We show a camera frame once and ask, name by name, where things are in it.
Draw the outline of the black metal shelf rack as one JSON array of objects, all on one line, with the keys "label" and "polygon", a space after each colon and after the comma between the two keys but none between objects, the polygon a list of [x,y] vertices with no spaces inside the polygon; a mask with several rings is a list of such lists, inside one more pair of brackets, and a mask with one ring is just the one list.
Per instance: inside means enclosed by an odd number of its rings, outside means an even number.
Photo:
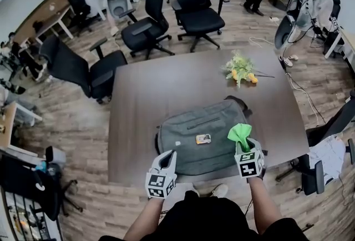
[{"label": "black metal shelf rack", "polygon": [[0,241],[64,241],[59,222],[44,212],[35,213],[38,203],[0,187]]}]

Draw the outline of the artificial yellow flower bouquet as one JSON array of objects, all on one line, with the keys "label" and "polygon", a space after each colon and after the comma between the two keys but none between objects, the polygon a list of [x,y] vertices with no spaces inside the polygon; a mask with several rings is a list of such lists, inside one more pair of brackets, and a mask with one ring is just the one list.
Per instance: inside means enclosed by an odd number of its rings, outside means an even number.
[{"label": "artificial yellow flower bouquet", "polygon": [[233,81],[240,88],[242,84],[257,84],[259,77],[274,78],[274,76],[258,71],[249,57],[242,56],[238,51],[232,52],[232,57],[221,70],[227,81]]}]

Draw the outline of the person's right white shoe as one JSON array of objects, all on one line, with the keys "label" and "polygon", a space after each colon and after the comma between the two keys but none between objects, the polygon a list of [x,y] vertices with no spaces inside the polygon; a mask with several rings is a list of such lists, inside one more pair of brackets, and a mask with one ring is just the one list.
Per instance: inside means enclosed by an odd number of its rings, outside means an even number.
[{"label": "person's right white shoe", "polygon": [[226,184],[219,184],[211,192],[210,197],[224,198],[224,197],[226,197],[228,190],[229,190],[229,188]]}]

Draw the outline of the person's right forearm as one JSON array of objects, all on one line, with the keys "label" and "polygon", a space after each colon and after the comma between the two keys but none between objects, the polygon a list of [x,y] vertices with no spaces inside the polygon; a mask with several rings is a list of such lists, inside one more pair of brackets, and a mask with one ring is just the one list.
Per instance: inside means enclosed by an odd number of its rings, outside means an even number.
[{"label": "person's right forearm", "polygon": [[251,190],[256,229],[259,234],[263,234],[269,226],[283,216],[261,178],[248,178],[247,182]]}]

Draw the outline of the person's black clothing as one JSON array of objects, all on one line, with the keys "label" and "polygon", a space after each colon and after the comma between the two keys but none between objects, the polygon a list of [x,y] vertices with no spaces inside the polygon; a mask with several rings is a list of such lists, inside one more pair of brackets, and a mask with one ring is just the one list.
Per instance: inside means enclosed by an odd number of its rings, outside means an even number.
[{"label": "person's black clothing", "polygon": [[[104,235],[98,241],[125,241]],[[198,197],[188,192],[140,241],[309,241],[296,221],[282,218],[263,234],[252,230],[241,208],[227,198]]]}]

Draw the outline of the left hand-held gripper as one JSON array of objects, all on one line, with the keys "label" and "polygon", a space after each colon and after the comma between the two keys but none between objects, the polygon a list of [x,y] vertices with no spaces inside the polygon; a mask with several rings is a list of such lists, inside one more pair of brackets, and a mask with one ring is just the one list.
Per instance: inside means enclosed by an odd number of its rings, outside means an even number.
[{"label": "left hand-held gripper", "polygon": [[166,173],[148,172],[146,174],[146,193],[149,198],[166,199],[174,189],[177,179],[176,161],[177,152],[174,150],[166,151],[153,160],[151,169],[157,171],[165,169]]}]

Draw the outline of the black mesh office chair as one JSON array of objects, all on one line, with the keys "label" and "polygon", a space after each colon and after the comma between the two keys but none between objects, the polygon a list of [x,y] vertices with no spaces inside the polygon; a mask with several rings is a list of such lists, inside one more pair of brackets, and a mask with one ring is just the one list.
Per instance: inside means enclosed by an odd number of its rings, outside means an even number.
[{"label": "black mesh office chair", "polygon": [[182,40],[184,37],[194,37],[194,42],[190,48],[190,52],[195,51],[195,47],[200,38],[204,38],[214,44],[218,49],[220,45],[211,39],[208,34],[216,32],[221,34],[221,28],[225,26],[225,21],[221,17],[221,9],[224,3],[230,0],[219,0],[218,10],[211,7],[210,0],[175,0],[171,4],[178,25],[182,26],[185,33],[178,34],[177,39]]}]

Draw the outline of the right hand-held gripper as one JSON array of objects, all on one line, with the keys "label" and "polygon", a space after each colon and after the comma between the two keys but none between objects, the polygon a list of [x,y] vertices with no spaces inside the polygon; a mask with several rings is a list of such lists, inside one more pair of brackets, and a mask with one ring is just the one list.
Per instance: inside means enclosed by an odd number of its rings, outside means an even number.
[{"label": "right hand-held gripper", "polygon": [[247,144],[250,152],[244,153],[243,145],[236,142],[235,162],[241,178],[258,177],[263,173],[265,167],[265,157],[260,143],[248,137]]}]

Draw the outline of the grey waste bin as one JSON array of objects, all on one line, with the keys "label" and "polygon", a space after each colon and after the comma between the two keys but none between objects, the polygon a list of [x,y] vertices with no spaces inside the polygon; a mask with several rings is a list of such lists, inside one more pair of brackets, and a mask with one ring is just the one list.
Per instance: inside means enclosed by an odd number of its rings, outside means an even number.
[{"label": "grey waste bin", "polygon": [[45,149],[46,170],[51,176],[60,176],[66,163],[66,154],[53,146]]}]

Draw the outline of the white checked garment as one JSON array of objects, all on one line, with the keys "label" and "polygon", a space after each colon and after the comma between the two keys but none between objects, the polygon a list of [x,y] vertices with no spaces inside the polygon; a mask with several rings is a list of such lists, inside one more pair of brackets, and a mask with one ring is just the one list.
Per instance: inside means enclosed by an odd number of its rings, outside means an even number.
[{"label": "white checked garment", "polygon": [[337,135],[331,135],[310,148],[309,164],[313,169],[319,161],[323,165],[324,184],[329,180],[339,178],[342,171],[346,146]]}]

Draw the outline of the person's left forearm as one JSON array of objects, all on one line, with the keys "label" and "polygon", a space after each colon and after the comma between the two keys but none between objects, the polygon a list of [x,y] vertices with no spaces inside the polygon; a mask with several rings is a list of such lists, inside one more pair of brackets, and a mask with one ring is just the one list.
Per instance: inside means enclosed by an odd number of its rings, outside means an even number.
[{"label": "person's left forearm", "polygon": [[142,212],[128,229],[124,236],[125,241],[140,241],[146,235],[153,233],[159,224],[164,199],[151,198]]}]

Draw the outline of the wooden desk white legs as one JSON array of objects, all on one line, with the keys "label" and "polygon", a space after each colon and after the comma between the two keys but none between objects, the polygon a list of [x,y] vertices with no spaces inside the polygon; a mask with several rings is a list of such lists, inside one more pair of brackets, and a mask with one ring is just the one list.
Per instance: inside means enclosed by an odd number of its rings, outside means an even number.
[{"label": "wooden desk white legs", "polygon": [[63,9],[61,9],[59,12],[56,14],[52,15],[50,18],[48,18],[45,22],[44,25],[39,29],[39,31],[35,34],[35,40],[37,43],[40,45],[43,44],[43,41],[39,38],[43,34],[45,34],[46,31],[51,30],[52,33],[56,36],[59,37],[58,32],[54,29],[55,25],[59,25],[64,33],[70,38],[73,39],[74,36],[70,32],[69,28],[64,24],[63,22],[63,17],[69,12],[74,12],[73,8],[71,5],[65,6]]},{"label": "wooden desk white legs", "polygon": [[32,127],[43,118],[17,102],[0,108],[0,148],[26,153],[16,146],[15,132],[18,127]]}]

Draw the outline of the small shiny packet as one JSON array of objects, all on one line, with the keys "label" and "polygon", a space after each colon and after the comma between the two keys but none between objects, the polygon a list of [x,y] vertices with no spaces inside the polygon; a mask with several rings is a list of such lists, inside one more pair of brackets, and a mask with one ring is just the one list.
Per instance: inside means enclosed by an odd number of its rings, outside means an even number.
[{"label": "small shiny packet", "polygon": [[199,134],[195,138],[196,144],[210,144],[211,143],[211,135],[209,134]]}]

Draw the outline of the green cloth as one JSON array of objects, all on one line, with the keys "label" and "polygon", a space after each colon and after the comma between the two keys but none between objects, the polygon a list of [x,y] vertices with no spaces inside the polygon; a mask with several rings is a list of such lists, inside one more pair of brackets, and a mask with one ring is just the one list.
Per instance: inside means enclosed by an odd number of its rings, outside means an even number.
[{"label": "green cloth", "polygon": [[249,146],[247,144],[247,138],[249,137],[252,131],[252,126],[249,124],[238,123],[233,126],[227,135],[227,138],[233,142],[240,141],[243,145],[244,153],[248,153],[250,151]]}]

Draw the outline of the grey fabric backpack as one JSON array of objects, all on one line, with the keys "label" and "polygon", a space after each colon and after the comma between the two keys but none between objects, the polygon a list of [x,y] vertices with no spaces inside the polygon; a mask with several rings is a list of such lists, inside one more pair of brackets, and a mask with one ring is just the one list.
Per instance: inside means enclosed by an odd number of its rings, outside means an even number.
[{"label": "grey fabric backpack", "polygon": [[[238,123],[249,124],[252,111],[246,103],[228,96],[207,107],[198,107],[174,115],[162,122],[155,138],[159,154],[177,152],[176,173],[202,175],[236,166],[235,142],[229,140],[229,130]],[[210,144],[196,144],[199,134],[211,135]]]}]

